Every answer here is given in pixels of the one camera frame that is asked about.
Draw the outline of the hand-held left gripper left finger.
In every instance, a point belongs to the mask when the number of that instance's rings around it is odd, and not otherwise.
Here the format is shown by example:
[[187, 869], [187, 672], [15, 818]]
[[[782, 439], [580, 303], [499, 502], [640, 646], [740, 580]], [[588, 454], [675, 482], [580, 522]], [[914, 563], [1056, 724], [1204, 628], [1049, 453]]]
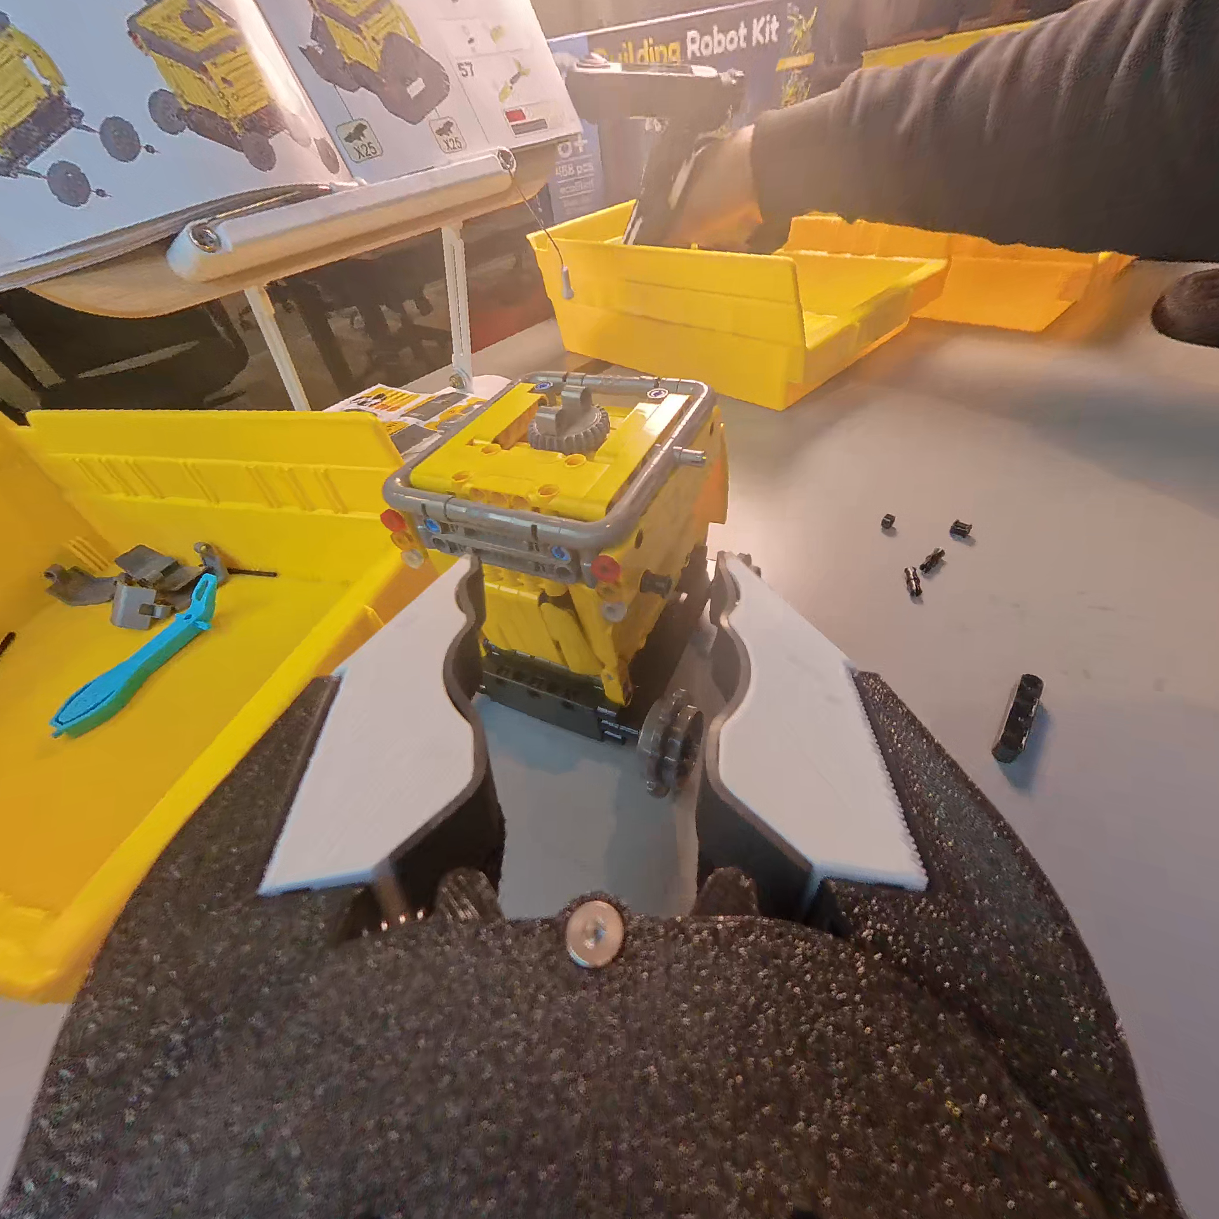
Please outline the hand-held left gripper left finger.
[[379, 918], [418, 920], [457, 869], [498, 884], [483, 615], [482, 567], [459, 558], [340, 667], [261, 897], [364, 886]]

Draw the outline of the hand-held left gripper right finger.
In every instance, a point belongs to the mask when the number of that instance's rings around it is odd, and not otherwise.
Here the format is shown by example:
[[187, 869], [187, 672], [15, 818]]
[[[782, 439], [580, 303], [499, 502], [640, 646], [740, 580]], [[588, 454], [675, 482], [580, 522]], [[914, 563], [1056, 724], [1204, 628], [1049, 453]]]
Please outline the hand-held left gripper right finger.
[[711, 586], [699, 868], [736, 868], [765, 917], [807, 920], [826, 881], [923, 892], [929, 875], [843, 650], [734, 553]]

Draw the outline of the grey toothed wheel hub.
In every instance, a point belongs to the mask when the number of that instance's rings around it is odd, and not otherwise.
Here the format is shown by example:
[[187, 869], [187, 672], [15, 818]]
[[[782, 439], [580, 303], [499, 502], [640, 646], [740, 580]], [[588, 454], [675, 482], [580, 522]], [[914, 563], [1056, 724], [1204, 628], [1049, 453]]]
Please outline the grey toothed wheel hub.
[[691, 779], [704, 738], [705, 717], [685, 688], [660, 696], [647, 711], [636, 740], [636, 757], [647, 794], [668, 798]]

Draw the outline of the black short beam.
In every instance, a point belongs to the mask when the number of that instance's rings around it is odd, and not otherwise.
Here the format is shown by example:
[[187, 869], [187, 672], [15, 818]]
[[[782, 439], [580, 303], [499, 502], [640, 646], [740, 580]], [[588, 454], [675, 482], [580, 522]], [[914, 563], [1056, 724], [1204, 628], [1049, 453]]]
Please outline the black short beam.
[[993, 757], [1010, 765], [1026, 750], [1038, 712], [1042, 706], [1043, 679], [1033, 673], [1019, 676], [1007, 704], [1000, 731], [993, 744]]

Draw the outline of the yellow plastic storage bin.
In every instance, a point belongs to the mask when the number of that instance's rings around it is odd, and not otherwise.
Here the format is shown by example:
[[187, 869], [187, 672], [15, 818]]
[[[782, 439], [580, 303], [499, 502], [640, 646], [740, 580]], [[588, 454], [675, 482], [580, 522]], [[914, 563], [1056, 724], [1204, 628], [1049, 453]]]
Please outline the yellow plastic storage bin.
[[1022, 32], [1035, 20], [1022, 20], [1007, 24], [991, 24], [935, 37], [906, 40], [885, 48], [865, 51], [862, 68], [903, 66], [926, 56], [952, 56], [969, 46], [996, 36], [1006, 36]]
[[940, 296], [945, 258], [628, 246], [631, 204], [528, 242], [572, 354], [784, 410]]
[[[379, 515], [401, 464], [370, 415], [35, 410], [3, 421], [1, 992], [68, 1001], [151, 863], [261, 734], [434, 577]], [[113, 720], [52, 714], [155, 631], [71, 606], [46, 569], [144, 544], [237, 569], [213, 627]]]
[[953, 325], [1043, 331], [1133, 261], [1128, 254], [1000, 245], [919, 228], [904, 228], [901, 235], [949, 261], [940, 294], [919, 316]]

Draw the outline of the yellow black toy brick vehicle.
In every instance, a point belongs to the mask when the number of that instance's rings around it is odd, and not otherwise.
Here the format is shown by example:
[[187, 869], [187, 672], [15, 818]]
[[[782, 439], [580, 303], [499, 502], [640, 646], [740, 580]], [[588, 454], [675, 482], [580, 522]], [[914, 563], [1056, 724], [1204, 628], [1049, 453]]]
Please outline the yellow black toy brick vehicle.
[[707, 608], [727, 439], [705, 383], [537, 371], [424, 421], [386, 505], [435, 560], [482, 574], [482, 692], [634, 741]]

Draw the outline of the person's right forearm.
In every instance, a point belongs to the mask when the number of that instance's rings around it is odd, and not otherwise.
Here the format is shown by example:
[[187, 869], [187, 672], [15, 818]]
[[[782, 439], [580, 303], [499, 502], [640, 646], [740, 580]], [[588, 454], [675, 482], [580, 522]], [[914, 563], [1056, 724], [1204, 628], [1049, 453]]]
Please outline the person's right forearm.
[[760, 116], [763, 220], [843, 219], [1161, 262], [1218, 254], [1218, 4], [1078, 3]]

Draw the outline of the grey desk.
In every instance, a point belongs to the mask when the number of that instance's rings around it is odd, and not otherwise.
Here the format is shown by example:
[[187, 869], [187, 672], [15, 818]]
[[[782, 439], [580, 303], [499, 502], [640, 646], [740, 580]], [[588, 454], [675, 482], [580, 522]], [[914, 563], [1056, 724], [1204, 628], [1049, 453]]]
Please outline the grey desk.
[[[1184, 1207], [1216, 1216], [1216, 352], [1152, 331], [1174, 273], [1136, 264], [1042, 335], [913, 323], [784, 413], [727, 400], [713, 547], [884, 676], [1025, 839]], [[1023, 673], [1040, 709], [1004, 766]]]

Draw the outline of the person's right hand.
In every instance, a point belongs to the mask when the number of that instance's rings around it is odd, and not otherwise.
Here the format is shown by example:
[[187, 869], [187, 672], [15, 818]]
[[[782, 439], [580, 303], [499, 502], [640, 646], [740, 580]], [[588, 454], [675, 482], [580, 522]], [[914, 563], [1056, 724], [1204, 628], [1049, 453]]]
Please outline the person's right hand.
[[705, 145], [666, 230], [675, 248], [772, 254], [788, 241], [789, 219], [765, 220], [752, 168], [755, 126]]

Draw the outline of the blue toy kit box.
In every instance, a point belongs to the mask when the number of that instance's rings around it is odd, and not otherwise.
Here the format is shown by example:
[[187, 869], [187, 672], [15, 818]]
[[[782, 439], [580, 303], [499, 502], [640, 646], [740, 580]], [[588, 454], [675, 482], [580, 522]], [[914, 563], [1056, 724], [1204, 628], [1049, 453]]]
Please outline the blue toy kit box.
[[[631, 14], [550, 37], [560, 74], [588, 53], [627, 65], [740, 69], [747, 88], [736, 126], [836, 87], [861, 66], [865, 48], [853, 3], [657, 3], [653, 13], [636, 4]], [[562, 223], [634, 199], [663, 126], [641, 116], [583, 122], [582, 133], [559, 146], [540, 197], [544, 220]]]

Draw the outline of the teal brick separator tool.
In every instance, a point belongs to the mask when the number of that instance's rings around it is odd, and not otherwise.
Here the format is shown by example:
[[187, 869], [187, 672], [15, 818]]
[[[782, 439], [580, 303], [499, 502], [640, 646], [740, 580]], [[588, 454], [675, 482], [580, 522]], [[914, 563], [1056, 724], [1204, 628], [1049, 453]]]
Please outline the teal brick separator tool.
[[205, 573], [196, 582], [187, 609], [176, 614], [131, 657], [91, 679], [55, 711], [51, 718], [54, 738], [81, 737], [128, 706], [139, 688], [168, 664], [197, 637], [210, 630], [216, 609], [219, 577]]

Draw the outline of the grey brick parts in bin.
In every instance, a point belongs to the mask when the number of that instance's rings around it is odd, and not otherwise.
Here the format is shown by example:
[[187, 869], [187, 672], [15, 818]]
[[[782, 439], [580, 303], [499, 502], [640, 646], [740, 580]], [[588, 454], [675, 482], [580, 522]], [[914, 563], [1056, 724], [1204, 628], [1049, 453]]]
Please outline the grey brick parts in bin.
[[231, 567], [210, 542], [193, 545], [199, 561], [189, 564], [147, 544], [116, 556], [118, 574], [91, 574], [81, 567], [52, 564], [44, 572], [48, 593], [70, 606], [109, 605], [112, 625], [148, 630], [184, 612], [205, 574], [225, 585], [234, 574], [277, 577], [274, 570]]

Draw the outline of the white book stand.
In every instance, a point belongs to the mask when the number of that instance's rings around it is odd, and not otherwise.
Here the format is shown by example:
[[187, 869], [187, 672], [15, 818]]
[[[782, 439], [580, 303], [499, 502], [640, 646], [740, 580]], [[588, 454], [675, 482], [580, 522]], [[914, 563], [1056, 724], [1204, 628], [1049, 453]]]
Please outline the white book stand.
[[293, 409], [311, 402], [287, 351], [268, 284], [405, 239], [443, 233], [451, 373], [473, 376], [463, 244], [466, 220], [525, 203], [551, 175], [560, 135], [533, 146], [495, 146], [460, 161], [377, 183], [357, 180], [327, 193], [286, 187], [260, 201], [192, 220], [164, 217], [138, 230], [106, 233], [93, 251], [62, 249], [48, 261], [3, 267], [3, 290], [30, 287], [93, 315], [151, 316], [244, 294]]

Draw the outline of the printed sticker sheet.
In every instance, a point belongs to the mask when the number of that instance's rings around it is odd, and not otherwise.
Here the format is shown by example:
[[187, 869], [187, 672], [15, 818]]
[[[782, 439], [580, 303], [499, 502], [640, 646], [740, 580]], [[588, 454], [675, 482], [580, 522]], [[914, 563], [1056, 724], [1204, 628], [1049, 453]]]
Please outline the printed sticker sheet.
[[328, 413], [360, 413], [380, 423], [399, 454], [428, 451], [459, 432], [486, 402], [460, 389], [415, 392], [371, 386], [334, 403]]

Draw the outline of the white instruction booklet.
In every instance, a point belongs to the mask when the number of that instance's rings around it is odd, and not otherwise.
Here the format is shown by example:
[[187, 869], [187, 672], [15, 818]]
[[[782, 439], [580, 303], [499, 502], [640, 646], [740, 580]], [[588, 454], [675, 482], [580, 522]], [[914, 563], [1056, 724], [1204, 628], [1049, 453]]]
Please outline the white instruction booklet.
[[486, 172], [580, 122], [531, 3], [3, 3], [3, 281]]

